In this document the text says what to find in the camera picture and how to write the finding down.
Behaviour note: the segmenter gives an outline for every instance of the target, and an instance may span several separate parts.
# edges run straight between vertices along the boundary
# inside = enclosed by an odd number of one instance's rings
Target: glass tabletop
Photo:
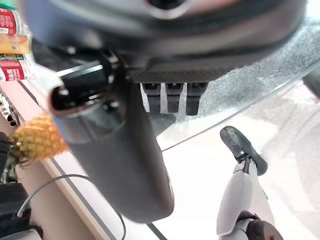
[[[180,97],[179,112],[167,114],[167,96],[163,84],[162,115],[151,117],[156,132],[161,132],[157,136],[161,149],[172,148],[202,133],[312,71],[320,62],[319,8],[318,0],[308,1],[302,26],[280,50],[260,62],[235,69],[210,82],[201,97],[196,116],[186,115],[186,84]],[[33,72],[35,79],[32,80],[32,85],[46,93],[53,87],[62,85],[62,81],[54,76],[53,71],[35,66]],[[141,92],[143,104],[148,111],[147,96],[143,90]]]
[[[174,210],[153,224],[168,240],[218,239],[219,208],[237,164],[220,131],[234,126],[268,163],[258,181],[283,239],[320,239],[319,103],[298,80],[165,151]]]

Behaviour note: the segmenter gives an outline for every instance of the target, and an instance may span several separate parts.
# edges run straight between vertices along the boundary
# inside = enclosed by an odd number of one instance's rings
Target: black cylinder
[[[50,111],[72,153],[108,202],[137,223],[169,216],[174,197],[162,152],[134,84],[87,106],[63,109],[59,89]]]

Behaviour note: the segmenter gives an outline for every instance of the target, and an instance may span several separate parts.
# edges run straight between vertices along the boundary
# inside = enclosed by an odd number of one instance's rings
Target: black cable
[[[4,174],[7,165],[10,143],[7,135],[0,132],[0,177]]]
[[[159,240],[168,240],[153,223],[146,224],[150,230],[158,237]]]
[[[123,227],[123,235],[122,235],[121,240],[125,240],[126,234],[127,234],[127,228],[126,228],[126,225],[125,225],[125,221],[124,221],[122,215],[119,212],[117,212],[117,211],[115,211],[115,212],[118,215],[118,217],[119,217],[119,219],[121,221],[122,227]]]
[[[42,190],[43,188],[45,188],[46,186],[48,186],[49,184],[51,183],[54,183],[55,181],[57,180],[60,180],[60,179],[66,179],[66,178],[81,178],[81,179],[85,179],[85,180],[88,180],[89,182],[91,182],[93,184],[93,182],[91,181],[91,179],[88,177],[88,176],[83,176],[83,175],[79,175],[79,174],[65,174],[65,175],[61,175],[61,176],[57,176],[53,179],[51,179],[50,181],[48,181],[47,183],[43,184],[41,187],[39,187],[34,193],[32,193],[30,196],[27,197],[27,199],[23,202],[23,204],[21,205],[19,211],[17,212],[17,216],[20,217],[23,213],[23,211],[25,210],[26,206],[28,205],[28,203],[30,202],[30,200],[40,191]],[[121,221],[121,224],[122,224],[122,227],[123,227],[123,235],[122,235],[122,238],[121,240],[124,240],[125,237],[126,237],[126,233],[127,233],[127,229],[126,229],[126,225],[125,225],[125,222],[124,222],[124,219],[122,217],[122,215],[117,212],[116,210],[114,210],[116,212],[116,214],[118,215],[120,221]]]

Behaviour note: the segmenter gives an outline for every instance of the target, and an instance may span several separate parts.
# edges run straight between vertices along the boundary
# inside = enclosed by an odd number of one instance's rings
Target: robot
[[[258,181],[268,164],[250,141],[235,127],[226,126],[221,139],[231,150],[237,165],[217,216],[216,232],[220,240],[283,240],[276,230],[268,197]]]
[[[179,110],[186,84],[185,113],[196,115],[210,81],[290,39],[304,19],[306,0],[18,3],[42,47],[36,60],[51,59],[47,67],[64,83],[51,91],[48,105],[72,153],[118,212],[151,223],[172,213],[174,194],[140,85],[150,114],[158,114],[161,84],[169,113]],[[235,128],[224,128],[221,137],[237,165],[217,234],[222,240],[282,239],[258,182],[268,165]]]

